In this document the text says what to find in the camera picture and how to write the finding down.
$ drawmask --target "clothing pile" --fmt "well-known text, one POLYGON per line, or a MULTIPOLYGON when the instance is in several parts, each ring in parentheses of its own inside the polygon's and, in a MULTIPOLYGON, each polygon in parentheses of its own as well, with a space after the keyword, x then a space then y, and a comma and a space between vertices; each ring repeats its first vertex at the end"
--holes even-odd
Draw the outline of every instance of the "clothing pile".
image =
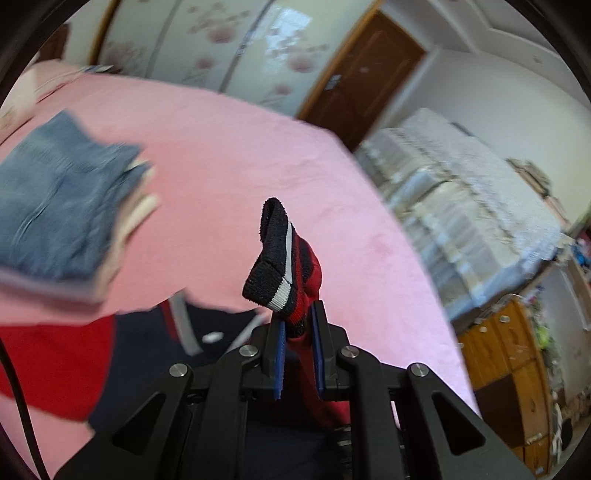
POLYGON ((158 206, 136 145, 91 140, 66 111, 0 163, 0 282, 97 303, 127 237, 158 206))
MULTIPOLYGON (((281 399, 249 403, 242 477, 342 478, 350 465, 349 403, 319 398, 307 319, 320 298, 320 263, 277 199, 263 207, 261 244, 242 295, 285 321, 288 349, 281 399)), ((87 421, 97 432, 170 365, 212 364, 267 317, 261 309, 206 309, 180 291, 147 312, 88 325, 0 325, 0 338, 29 406, 87 421)), ((12 396, 2 372, 0 394, 12 396)))

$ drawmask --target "metal screw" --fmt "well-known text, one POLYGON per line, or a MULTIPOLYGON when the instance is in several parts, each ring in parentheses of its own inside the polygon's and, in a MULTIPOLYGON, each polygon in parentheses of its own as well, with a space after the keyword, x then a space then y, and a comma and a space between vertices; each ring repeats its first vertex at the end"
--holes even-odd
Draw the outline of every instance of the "metal screw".
POLYGON ((412 364, 410 366, 410 371, 416 377, 426 377, 429 373, 429 367, 425 364, 412 364))
POLYGON ((356 346, 347 345, 340 350, 340 353, 347 358, 355 358, 359 356, 359 349, 356 346))
POLYGON ((258 353, 258 348, 254 345, 242 345, 238 351, 242 356, 250 358, 258 353))
POLYGON ((188 371, 189 369, 185 364, 174 364, 168 369, 168 373, 173 377, 184 377, 188 371))

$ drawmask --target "wooden cabinet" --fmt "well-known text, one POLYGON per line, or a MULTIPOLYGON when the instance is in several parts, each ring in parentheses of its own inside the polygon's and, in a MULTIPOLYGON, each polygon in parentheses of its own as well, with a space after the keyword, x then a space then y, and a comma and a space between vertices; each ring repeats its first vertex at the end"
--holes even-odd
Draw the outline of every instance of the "wooden cabinet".
POLYGON ((481 325, 468 331, 462 343, 464 359, 467 359, 466 365, 470 363, 474 374, 472 385, 475 390, 509 373, 501 340, 495 333, 492 320, 485 320, 481 325))
POLYGON ((535 347, 521 309, 510 302, 493 317, 512 369, 535 357, 535 347))
POLYGON ((524 452, 525 464, 536 477, 544 476, 548 472, 548 451, 550 445, 545 437, 531 445, 526 445, 524 452))
POLYGON ((458 337, 482 418, 536 476, 548 470, 550 400, 534 334, 517 296, 458 337))
POLYGON ((525 442, 548 435, 548 413, 538 365, 532 361, 515 371, 513 382, 519 398, 525 442))
POLYGON ((523 447, 512 448, 511 450, 519 460, 524 461, 523 447))
POLYGON ((473 342, 470 340, 471 335, 471 332, 466 332, 463 335, 460 335, 458 337, 458 345, 464 356, 464 363, 466 364, 470 383, 472 383, 472 389, 478 390, 479 388, 484 387, 485 383, 482 381, 480 370, 478 370, 478 365, 476 364, 476 352, 474 352, 474 349, 472 348, 473 342))

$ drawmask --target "pink flower pattern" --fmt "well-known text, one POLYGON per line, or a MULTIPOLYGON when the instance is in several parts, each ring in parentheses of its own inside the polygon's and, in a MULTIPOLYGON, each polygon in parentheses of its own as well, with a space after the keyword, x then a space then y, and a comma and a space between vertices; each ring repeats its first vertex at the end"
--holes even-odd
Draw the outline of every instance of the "pink flower pattern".
POLYGON ((288 83, 276 83, 259 102, 259 105, 279 108, 283 100, 291 95, 293 91, 293 87, 288 83))
MULTIPOLYGON (((271 37, 281 35, 279 28, 271 28, 267 32, 271 37)), ((287 67, 296 73, 311 73, 318 66, 319 56, 328 51, 326 43, 312 45, 304 30, 295 30, 291 35, 277 42, 276 48, 268 52, 273 59, 285 59, 287 67)))
POLYGON ((191 70, 189 70, 187 76, 183 78, 183 83, 195 85, 196 87, 205 87, 207 77, 216 63, 216 60, 209 55, 199 57, 191 70))
POLYGON ((145 54, 145 47, 136 48, 132 41, 118 43, 110 41, 106 45, 107 53, 102 63, 115 65, 121 73, 142 76, 141 60, 145 54))
POLYGON ((197 5, 187 9, 189 14, 197 14, 193 25, 187 33, 195 35, 206 32, 207 39, 213 44, 230 43, 236 39, 236 29, 242 21, 251 16, 248 10, 237 14, 228 14, 228 8, 223 2, 215 2, 209 9, 202 9, 197 5))

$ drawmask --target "folded blue towel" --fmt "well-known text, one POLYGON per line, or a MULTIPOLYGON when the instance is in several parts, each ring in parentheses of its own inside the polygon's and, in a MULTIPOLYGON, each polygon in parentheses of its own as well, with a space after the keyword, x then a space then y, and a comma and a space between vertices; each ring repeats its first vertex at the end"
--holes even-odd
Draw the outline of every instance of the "folded blue towel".
POLYGON ((93 277, 118 206, 149 165, 136 145, 92 141, 65 111, 0 163, 0 265, 35 278, 93 277))

